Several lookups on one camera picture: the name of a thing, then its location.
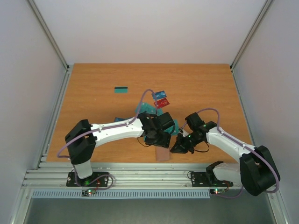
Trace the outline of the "dark blue card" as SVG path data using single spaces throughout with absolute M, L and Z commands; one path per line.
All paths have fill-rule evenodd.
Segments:
M 124 120 L 126 120 L 126 119 L 115 117 L 114 122 L 119 122 L 119 121 L 124 121 Z

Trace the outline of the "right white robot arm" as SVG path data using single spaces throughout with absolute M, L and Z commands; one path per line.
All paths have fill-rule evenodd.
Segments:
M 280 174 L 267 147 L 247 144 L 224 131 L 218 122 L 205 122 L 197 112 L 188 115 L 185 123 L 192 132 L 186 133 L 180 128 L 171 153 L 194 153 L 195 147 L 204 142 L 216 146 L 236 161 L 235 164 L 217 161 L 206 167 L 207 184 L 214 188 L 213 194 L 219 193 L 216 186 L 220 182 L 240 184 L 253 196 L 264 191 L 278 191 Z

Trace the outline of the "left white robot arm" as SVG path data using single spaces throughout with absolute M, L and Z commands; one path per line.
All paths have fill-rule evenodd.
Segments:
M 91 157 L 96 147 L 126 138 L 144 138 L 146 146 L 168 148 L 175 122 L 166 112 L 161 115 L 142 112 L 136 117 L 108 124 L 90 124 L 79 121 L 65 136 L 71 164 L 77 180 L 84 186 L 93 183 Z

